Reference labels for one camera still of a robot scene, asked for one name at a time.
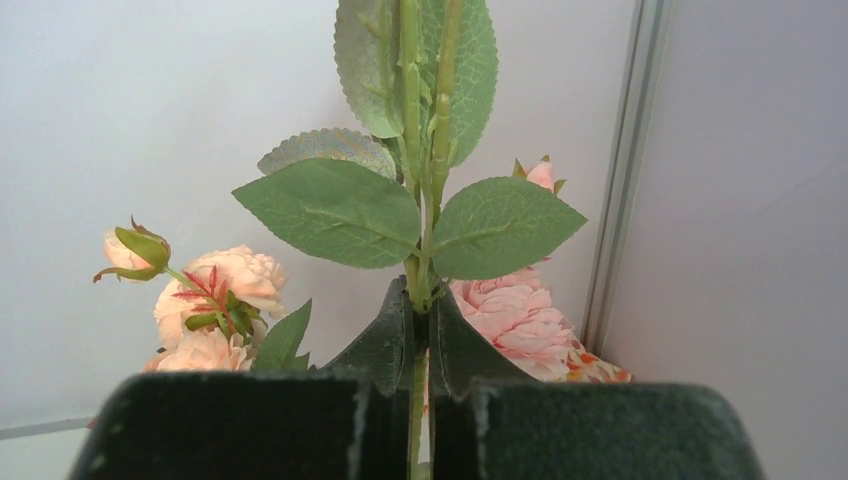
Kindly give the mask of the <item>peach rose flower stem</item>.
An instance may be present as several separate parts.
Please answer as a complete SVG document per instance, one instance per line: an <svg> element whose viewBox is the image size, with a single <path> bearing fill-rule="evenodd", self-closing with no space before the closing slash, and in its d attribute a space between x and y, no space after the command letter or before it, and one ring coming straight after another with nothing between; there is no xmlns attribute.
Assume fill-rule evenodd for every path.
<svg viewBox="0 0 848 480"><path fill-rule="evenodd" d="M309 355L298 351L311 306L287 311L282 290L288 277L274 258L240 245L176 269L165 238L138 223L106 231L104 254L110 264L96 280L170 278L153 310L160 347L143 372L311 368Z"/></svg>

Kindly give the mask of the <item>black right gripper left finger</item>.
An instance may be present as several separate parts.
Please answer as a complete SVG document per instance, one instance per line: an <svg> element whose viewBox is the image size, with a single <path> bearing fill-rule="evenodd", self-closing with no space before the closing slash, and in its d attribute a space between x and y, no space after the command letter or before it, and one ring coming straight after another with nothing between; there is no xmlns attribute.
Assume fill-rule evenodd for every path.
<svg viewBox="0 0 848 480"><path fill-rule="evenodd" d="M107 400L74 479L406 479L412 312L394 279L325 367L139 374Z"/></svg>

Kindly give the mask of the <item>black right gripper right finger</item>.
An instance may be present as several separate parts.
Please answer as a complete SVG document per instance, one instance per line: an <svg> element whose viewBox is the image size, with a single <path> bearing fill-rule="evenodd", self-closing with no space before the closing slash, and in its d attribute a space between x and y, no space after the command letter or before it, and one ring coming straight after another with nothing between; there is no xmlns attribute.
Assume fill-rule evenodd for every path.
<svg viewBox="0 0 848 480"><path fill-rule="evenodd" d="M668 383L541 382L446 295L430 319L436 479L761 479L732 406Z"/></svg>

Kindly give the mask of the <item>orange floral cloth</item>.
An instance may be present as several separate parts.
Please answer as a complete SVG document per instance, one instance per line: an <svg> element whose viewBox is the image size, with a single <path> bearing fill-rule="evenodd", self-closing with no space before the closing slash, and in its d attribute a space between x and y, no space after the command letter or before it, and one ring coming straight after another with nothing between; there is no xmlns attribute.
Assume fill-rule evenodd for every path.
<svg viewBox="0 0 848 480"><path fill-rule="evenodd" d="M569 350L563 357L567 382L601 384L630 383L633 380L630 372L587 351L579 340L571 339L568 345Z"/></svg>

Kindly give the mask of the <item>white peony flower stem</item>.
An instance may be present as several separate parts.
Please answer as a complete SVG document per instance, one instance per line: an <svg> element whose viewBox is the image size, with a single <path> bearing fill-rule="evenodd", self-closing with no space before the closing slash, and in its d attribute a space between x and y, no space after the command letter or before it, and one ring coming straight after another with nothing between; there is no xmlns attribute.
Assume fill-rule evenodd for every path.
<svg viewBox="0 0 848 480"><path fill-rule="evenodd" d="M363 131L322 129L283 141L234 197L309 256L363 270L403 267L413 471L429 401L434 306L453 297L455 280L536 268L585 218L558 197L562 182L548 158L444 198L451 170L474 151L493 108L499 60L485 2L342 1L334 59Z"/></svg>

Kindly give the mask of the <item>pink peony flower stem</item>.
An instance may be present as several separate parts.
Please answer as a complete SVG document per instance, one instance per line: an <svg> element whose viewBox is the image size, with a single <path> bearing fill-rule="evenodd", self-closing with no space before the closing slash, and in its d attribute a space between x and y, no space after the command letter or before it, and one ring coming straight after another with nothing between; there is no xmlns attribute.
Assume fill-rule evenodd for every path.
<svg viewBox="0 0 848 480"><path fill-rule="evenodd" d="M573 326L553 306L536 268L455 280L450 288L465 320L507 360L538 380L566 379Z"/></svg>

